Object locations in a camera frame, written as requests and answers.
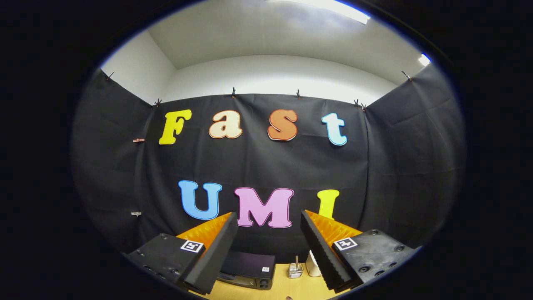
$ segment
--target wooden table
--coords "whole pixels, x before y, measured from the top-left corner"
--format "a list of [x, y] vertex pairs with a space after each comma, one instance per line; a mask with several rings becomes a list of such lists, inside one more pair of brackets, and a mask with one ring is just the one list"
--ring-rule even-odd
[[216, 280], [211, 294], [202, 296], [190, 292], [211, 300], [285, 300], [287, 296], [293, 300], [326, 300], [349, 290], [338, 294], [328, 290], [322, 276], [309, 276], [305, 263], [302, 265], [304, 268], [302, 276], [290, 279], [287, 277], [289, 264], [276, 264], [270, 290], [245, 288]]

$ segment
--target white label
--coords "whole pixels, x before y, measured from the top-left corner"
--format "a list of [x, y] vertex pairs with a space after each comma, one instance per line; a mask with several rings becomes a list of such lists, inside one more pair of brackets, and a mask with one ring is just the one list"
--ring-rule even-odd
[[337, 245], [337, 248], [340, 251], [357, 246], [357, 244], [351, 238], [338, 240], [335, 242], [335, 245]]
[[204, 244], [200, 242], [187, 241], [180, 249], [198, 253], [203, 245]]

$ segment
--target clip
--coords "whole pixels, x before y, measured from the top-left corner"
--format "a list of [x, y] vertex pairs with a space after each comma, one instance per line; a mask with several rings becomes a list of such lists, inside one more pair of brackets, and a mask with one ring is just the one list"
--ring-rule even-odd
[[111, 76], [113, 76], [114, 73], [115, 73], [115, 71], [113, 71], [113, 73], [111, 73], [111, 75], [107, 76], [106, 81], [109, 80], [111, 78]]
[[407, 77], [407, 79], [409, 79], [409, 81], [413, 81], [413, 79], [411, 79], [411, 77], [409, 77], [409, 75], [407, 75], [403, 70], [401, 72], [405, 75], [405, 77]]
[[155, 101], [154, 104], [152, 104], [152, 107], [153, 106], [159, 107], [159, 104], [161, 103], [161, 101], [163, 101], [163, 99], [159, 100], [159, 98], [157, 98], [157, 101]]

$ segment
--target white wall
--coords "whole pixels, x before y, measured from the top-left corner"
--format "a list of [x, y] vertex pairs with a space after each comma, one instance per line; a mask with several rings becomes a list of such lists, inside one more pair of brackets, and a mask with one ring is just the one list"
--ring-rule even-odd
[[241, 56], [179, 69], [163, 102], [215, 94], [293, 94], [369, 105], [397, 87], [374, 74], [335, 62], [280, 55]]
[[111, 79], [150, 104], [161, 98], [176, 72], [147, 30], [124, 44], [100, 68], [108, 76], [114, 72]]

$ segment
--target white ceiling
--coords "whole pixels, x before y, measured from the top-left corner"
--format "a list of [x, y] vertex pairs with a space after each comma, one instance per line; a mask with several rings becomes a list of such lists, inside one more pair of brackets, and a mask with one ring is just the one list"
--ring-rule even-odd
[[374, 19], [366, 25], [313, 6], [273, 0], [207, 0], [148, 29], [176, 69], [206, 61], [283, 54], [338, 62], [397, 85], [422, 69], [421, 53]]

